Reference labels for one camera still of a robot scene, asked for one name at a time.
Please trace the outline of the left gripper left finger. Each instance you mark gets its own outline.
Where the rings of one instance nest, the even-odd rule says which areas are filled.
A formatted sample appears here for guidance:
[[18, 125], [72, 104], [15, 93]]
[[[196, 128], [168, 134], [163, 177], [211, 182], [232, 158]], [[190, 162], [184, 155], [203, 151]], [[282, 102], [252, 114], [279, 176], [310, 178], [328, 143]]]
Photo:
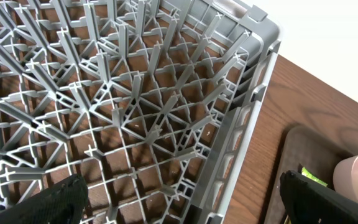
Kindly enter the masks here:
[[0, 212], [0, 224], [79, 224], [88, 203], [88, 188], [73, 174], [27, 200]]

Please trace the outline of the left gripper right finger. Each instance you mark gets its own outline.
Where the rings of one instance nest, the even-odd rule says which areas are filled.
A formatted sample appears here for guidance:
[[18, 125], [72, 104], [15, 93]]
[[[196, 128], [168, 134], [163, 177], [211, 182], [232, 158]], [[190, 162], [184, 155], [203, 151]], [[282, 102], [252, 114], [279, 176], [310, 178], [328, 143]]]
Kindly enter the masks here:
[[358, 203], [294, 170], [281, 174], [280, 196], [292, 223], [358, 224]]

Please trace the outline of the green snack wrapper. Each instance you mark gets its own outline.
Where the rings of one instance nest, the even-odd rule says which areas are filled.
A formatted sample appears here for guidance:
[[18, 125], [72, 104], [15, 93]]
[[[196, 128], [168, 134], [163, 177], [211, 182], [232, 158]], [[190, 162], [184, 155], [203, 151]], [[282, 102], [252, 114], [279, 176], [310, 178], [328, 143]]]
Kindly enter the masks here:
[[301, 174], [325, 187], [328, 186], [327, 183], [325, 183], [324, 181], [320, 180], [319, 178], [317, 178], [316, 176], [314, 176], [306, 167], [302, 167], [301, 168]]

